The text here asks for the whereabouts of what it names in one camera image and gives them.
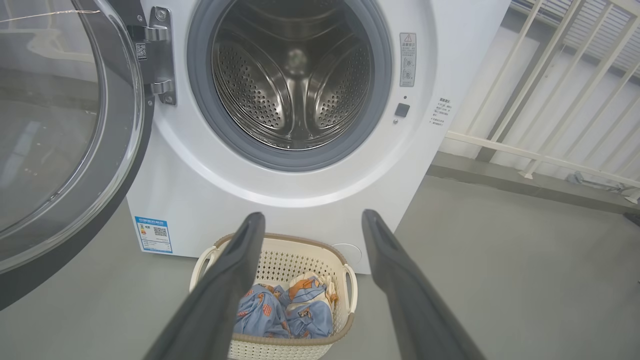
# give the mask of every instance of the metal hinge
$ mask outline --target metal hinge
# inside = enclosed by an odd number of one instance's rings
[[[144,23],[142,15],[138,21]],[[131,26],[129,34],[136,46],[145,86],[148,85],[163,104],[176,105],[171,11],[154,6],[149,26]]]

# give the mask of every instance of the washing machine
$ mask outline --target washing machine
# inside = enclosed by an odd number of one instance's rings
[[[125,195],[145,252],[197,257],[260,211],[368,273],[362,211],[398,225],[508,4],[5,2],[0,286],[40,284]]]

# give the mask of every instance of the laundry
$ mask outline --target laundry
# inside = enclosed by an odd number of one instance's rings
[[[282,286],[255,284],[240,300],[234,332],[269,338],[316,339],[333,332],[338,296],[330,276],[313,272]]]
[[[256,284],[240,299],[234,332],[265,338],[291,337],[284,310],[276,292],[284,293],[281,286],[276,288]]]

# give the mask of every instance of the basket rim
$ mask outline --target basket rim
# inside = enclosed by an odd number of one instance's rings
[[[220,240],[216,241],[214,246],[216,248],[220,248],[225,242],[231,240],[234,234],[235,233],[223,236],[222,238],[220,238]],[[273,234],[273,233],[265,233],[264,238],[293,241],[297,243],[303,243],[307,245],[321,247],[326,250],[329,250],[334,255],[336,255],[343,265],[347,263],[344,256],[336,248],[332,247],[331,245],[321,243],[319,241],[299,238],[297,236],[289,236],[289,235]],[[276,339],[276,338],[263,338],[260,336],[250,336],[245,334],[234,333],[233,336],[231,337],[231,340],[241,341],[243,343],[259,344],[259,345],[280,345],[280,346],[297,346],[297,347],[332,345],[333,343],[342,339],[347,334],[347,332],[349,332],[349,330],[351,329],[351,325],[353,324],[354,317],[355,317],[354,313],[349,313],[349,316],[347,317],[347,322],[344,324],[342,330],[340,330],[339,332],[336,332],[334,335],[328,336],[326,338],[321,338],[321,339]]]

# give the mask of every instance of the glass door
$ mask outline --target glass door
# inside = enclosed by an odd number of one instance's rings
[[[131,32],[105,1],[0,3],[0,309],[74,257],[138,171],[154,96]]]

